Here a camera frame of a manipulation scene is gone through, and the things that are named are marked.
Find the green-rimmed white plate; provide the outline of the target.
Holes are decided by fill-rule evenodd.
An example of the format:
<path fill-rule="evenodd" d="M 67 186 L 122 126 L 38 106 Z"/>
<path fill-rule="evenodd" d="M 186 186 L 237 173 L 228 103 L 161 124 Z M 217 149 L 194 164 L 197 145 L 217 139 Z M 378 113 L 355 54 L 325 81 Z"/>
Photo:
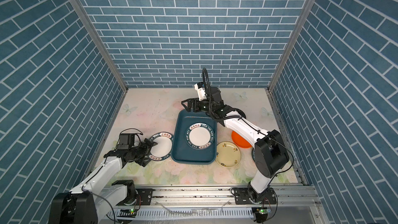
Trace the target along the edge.
<path fill-rule="evenodd" d="M 174 136 L 168 132 L 159 132 L 150 139 L 153 146 L 150 150 L 149 158 L 152 161 L 163 161 L 171 156 Z"/>
<path fill-rule="evenodd" d="M 195 123 L 186 130 L 187 144 L 196 150 L 209 148 L 215 141 L 216 133 L 213 128 L 205 123 Z"/>

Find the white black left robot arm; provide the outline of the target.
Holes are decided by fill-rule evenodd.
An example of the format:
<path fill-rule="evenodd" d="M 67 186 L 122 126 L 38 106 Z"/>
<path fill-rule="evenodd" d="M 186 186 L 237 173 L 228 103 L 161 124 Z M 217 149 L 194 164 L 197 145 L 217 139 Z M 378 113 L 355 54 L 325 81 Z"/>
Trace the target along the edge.
<path fill-rule="evenodd" d="M 144 139 L 135 145 L 125 140 L 116 149 L 104 155 L 100 166 L 69 192 L 56 195 L 51 203 L 50 224 L 97 224 L 109 212 L 115 214 L 115 206 L 128 207 L 127 213 L 135 216 L 141 208 L 142 197 L 132 180 L 119 180 L 107 190 L 106 184 L 130 162 L 145 167 L 151 149 L 157 143 Z"/>

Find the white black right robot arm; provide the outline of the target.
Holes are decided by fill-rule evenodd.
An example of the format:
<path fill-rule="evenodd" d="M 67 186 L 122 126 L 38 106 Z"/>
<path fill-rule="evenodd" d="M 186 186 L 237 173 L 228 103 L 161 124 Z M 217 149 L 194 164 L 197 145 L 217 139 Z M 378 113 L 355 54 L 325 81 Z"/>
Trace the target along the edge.
<path fill-rule="evenodd" d="M 254 125 L 241 110 L 224 104 L 218 88 L 198 83 L 194 89 L 198 97 L 182 101 L 185 110 L 206 113 L 212 120 L 239 134 L 254 148 L 257 172 L 248 184 L 248 197 L 255 203 L 264 200 L 273 178 L 282 172 L 292 157 L 281 134 Z"/>

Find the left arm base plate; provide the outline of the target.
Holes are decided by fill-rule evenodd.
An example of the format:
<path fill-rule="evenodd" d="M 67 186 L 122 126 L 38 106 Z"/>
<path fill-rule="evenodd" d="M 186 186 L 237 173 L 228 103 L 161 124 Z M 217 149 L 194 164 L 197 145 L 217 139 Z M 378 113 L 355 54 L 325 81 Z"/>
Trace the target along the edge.
<path fill-rule="evenodd" d="M 128 190 L 126 198 L 122 201 L 123 205 L 129 206 L 149 206 L 152 200 L 153 189 L 142 188 Z"/>

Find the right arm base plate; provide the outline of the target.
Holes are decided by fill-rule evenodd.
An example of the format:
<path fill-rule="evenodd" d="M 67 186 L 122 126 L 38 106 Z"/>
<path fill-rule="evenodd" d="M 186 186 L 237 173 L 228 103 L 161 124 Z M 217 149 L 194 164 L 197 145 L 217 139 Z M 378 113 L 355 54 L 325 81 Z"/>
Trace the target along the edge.
<path fill-rule="evenodd" d="M 230 190 L 234 197 L 235 204 L 249 205 L 249 204 L 276 204 L 276 193 L 273 188 L 267 188 L 262 193 L 257 193 L 252 188 L 233 187 Z"/>

